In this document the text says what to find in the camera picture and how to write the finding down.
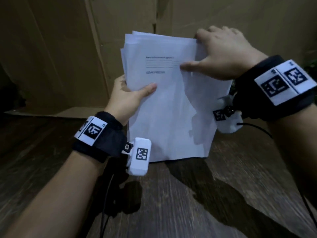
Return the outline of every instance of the wristband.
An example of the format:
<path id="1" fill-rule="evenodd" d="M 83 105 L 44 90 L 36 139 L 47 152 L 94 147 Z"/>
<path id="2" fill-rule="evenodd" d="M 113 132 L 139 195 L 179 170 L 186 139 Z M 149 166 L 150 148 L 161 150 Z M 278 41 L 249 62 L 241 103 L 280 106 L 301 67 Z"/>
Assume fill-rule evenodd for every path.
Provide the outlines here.
<path id="1" fill-rule="evenodd" d="M 122 131 L 122 124 L 107 112 L 90 116 L 75 134 L 73 150 L 104 163 L 107 156 L 119 157 L 132 147 Z"/>
<path id="2" fill-rule="evenodd" d="M 236 79 L 235 109 L 242 116 L 277 120 L 314 102 L 316 82 L 293 60 L 272 56 Z"/>

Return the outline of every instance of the hand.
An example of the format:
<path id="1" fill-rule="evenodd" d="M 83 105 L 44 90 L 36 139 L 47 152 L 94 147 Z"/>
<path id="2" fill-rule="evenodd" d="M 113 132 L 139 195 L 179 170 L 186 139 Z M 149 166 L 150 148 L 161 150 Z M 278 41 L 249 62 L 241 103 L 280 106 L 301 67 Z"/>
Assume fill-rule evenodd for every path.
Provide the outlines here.
<path id="1" fill-rule="evenodd" d="M 196 36 L 206 46 L 208 56 L 201 61 L 181 64 L 182 70 L 229 80 L 241 76 L 267 58 L 267 55 L 252 47 L 243 34 L 234 28 L 220 29 L 211 26 L 208 31 L 199 29 Z"/>
<path id="2" fill-rule="evenodd" d="M 125 76 L 114 81 L 113 91 L 105 112 L 113 115 L 123 126 L 128 123 L 130 117 L 137 111 L 141 100 L 157 88 L 156 83 L 151 83 L 139 91 L 132 92 L 126 85 Z"/>

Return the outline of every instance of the black wrist strap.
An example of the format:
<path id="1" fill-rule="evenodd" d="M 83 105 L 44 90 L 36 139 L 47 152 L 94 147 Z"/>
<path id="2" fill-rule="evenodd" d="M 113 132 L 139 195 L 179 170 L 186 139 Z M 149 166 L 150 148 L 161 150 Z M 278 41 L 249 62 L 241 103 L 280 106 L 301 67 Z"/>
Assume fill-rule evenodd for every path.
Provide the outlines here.
<path id="1" fill-rule="evenodd" d="M 101 163 L 105 162 L 107 156 L 119 157 L 127 144 L 127 138 L 122 131 L 122 124 L 107 112 L 99 112 L 94 117 L 104 121 L 106 123 L 105 127 L 100 133 L 95 132 L 90 136 L 90 138 L 94 136 L 97 137 L 93 145 L 89 145 L 81 140 L 76 140 L 73 144 L 73 150 L 91 156 Z M 91 128 L 91 120 L 93 120 L 92 117 L 81 127 L 79 130 L 81 134 L 88 134 L 88 129 Z"/>
<path id="2" fill-rule="evenodd" d="M 268 96 L 274 93 L 274 89 L 271 90 L 271 93 L 268 93 L 269 91 L 263 89 L 263 85 L 261 86 L 256 83 L 255 80 L 257 78 L 282 63 L 284 63 L 284 59 L 281 56 L 277 55 L 269 57 L 236 79 L 237 94 L 233 100 L 233 106 L 235 109 L 242 112 L 243 118 L 250 117 L 252 119 L 260 118 L 264 121 L 273 121 L 295 114 L 314 102 L 315 92 L 313 89 L 310 89 L 301 94 L 297 93 L 294 98 L 291 98 L 279 105 L 275 105 L 270 99 L 270 96 Z M 283 80 L 286 80 L 289 87 L 291 87 L 290 84 L 292 81 L 296 81 L 287 80 L 287 78 L 284 77 L 285 75 L 281 72 L 276 72 L 274 75 L 278 76 L 278 78 L 280 76 L 283 78 Z M 308 76 L 303 71 L 300 71 L 299 75 Z M 274 78 L 272 78 L 271 83 L 265 84 L 265 87 L 272 85 L 272 88 L 275 88 L 275 90 L 277 90 L 276 93 L 279 94 L 278 89 L 281 88 L 280 83 L 277 83 L 277 85 L 274 87 L 276 82 L 274 83 L 275 80 L 273 79 Z"/>

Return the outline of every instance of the paper sheet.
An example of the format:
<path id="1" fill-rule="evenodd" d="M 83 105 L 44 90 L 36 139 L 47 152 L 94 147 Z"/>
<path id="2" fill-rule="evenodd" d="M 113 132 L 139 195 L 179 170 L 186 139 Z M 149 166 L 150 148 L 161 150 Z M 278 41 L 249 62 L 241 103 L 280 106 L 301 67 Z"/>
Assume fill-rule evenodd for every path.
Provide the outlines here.
<path id="1" fill-rule="evenodd" d="M 130 118 L 128 140 L 150 139 L 150 162 L 208 156 L 216 132 L 213 100 L 227 95 L 231 81 L 180 70 L 181 63 L 206 57 L 196 39 L 139 32 L 125 38 L 121 54 L 128 87 L 158 84 Z"/>

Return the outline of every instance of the forearm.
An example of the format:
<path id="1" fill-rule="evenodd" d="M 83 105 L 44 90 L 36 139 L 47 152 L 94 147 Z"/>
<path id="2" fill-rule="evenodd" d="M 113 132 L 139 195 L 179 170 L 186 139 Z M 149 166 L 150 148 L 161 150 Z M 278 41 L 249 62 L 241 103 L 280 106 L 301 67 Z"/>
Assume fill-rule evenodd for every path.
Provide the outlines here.
<path id="1" fill-rule="evenodd" d="M 100 165 L 88 156 L 72 152 L 5 237 L 75 237 Z"/>
<path id="2" fill-rule="evenodd" d="M 280 153 L 307 198 L 317 207 L 317 107 L 268 122 Z"/>

